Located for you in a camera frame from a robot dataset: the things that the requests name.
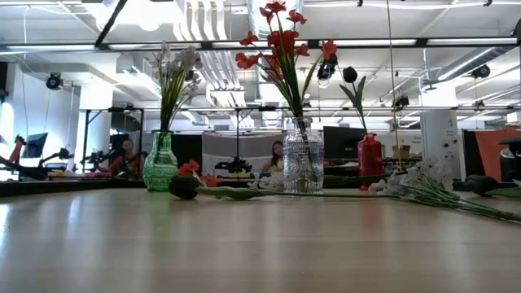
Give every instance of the computer monitor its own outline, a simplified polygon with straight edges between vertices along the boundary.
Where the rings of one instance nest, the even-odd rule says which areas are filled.
[[[324,126],[324,158],[356,159],[357,144],[364,138],[364,129]]]
[[[22,158],[33,159],[42,156],[43,147],[46,145],[47,133],[32,134],[27,138],[27,145]]]

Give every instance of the vase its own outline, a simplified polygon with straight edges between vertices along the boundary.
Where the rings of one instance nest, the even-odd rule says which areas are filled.
[[[376,134],[364,134],[358,143],[358,175],[383,175],[382,144],[374,139]],[[369,183],[362,182],[360,190],[367,190]]]
[[[322,136],[311,131],[311,120],[294,118],[295,130],[284,138],[284,192],[321,194],[324,180]]]
[[[154,146],[145,160],[143,180],[149,191],[168,191],[177,176],[177,159],[172,152],[172,131],[154,130]]]

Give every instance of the person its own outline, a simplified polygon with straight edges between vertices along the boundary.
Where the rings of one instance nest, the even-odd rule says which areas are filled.
[[[134,142],[132,139],[125,139],[121,147],[125,151],[125,155],[115,159],[109,169],[98,166],[98,170],[100,172],[110,172],[112,176],[116,176],[121,172],[126,172],[132,176],[136,174],[139,168],[139,176],[142,177],[144,161],[143,158],[134,151]]]
[[[262,172],[277,173],[282,172],[282,142],[276,141],[271,146],[272,158],[262,168]]]

